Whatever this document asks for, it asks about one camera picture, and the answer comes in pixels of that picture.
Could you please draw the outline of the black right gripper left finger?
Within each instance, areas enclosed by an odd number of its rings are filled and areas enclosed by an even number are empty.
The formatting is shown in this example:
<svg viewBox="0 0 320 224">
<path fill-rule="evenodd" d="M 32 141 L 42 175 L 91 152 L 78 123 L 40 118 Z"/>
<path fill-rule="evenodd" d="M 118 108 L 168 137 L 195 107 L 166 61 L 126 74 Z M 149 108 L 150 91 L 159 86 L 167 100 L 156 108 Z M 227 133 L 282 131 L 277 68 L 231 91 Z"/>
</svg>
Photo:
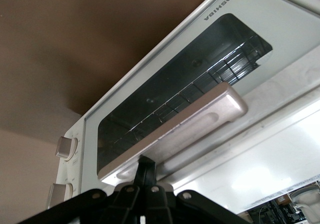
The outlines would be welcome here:
<svg viewBox="0 0 320 224">
<path fill-rule="evenodd" d="M 142 157 L 138 162 L 137 172 L 132 184 L 125 185 L 118 192 L 111 209 L 111 224 L 139 224 L 137 206 L 146 185 L 147 158 Z"/>
</svg>

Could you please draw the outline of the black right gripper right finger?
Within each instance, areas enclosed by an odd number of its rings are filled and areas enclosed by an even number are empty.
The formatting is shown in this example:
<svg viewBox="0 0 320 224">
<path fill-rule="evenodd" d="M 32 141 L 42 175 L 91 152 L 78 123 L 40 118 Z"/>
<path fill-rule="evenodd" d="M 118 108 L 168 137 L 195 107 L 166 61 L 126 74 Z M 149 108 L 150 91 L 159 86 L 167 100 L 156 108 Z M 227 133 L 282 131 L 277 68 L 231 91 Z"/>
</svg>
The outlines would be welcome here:
<svg viewBox="0 0 320 224">
<path fill-rule="evenodd" d="M 149 158 L 145 174 L 145 219 L 147 224 L 172 224 L 173 218 L 168 207 L 167 195 L 162 186 L 157 185 L 156 164 Z"/>
</svg>

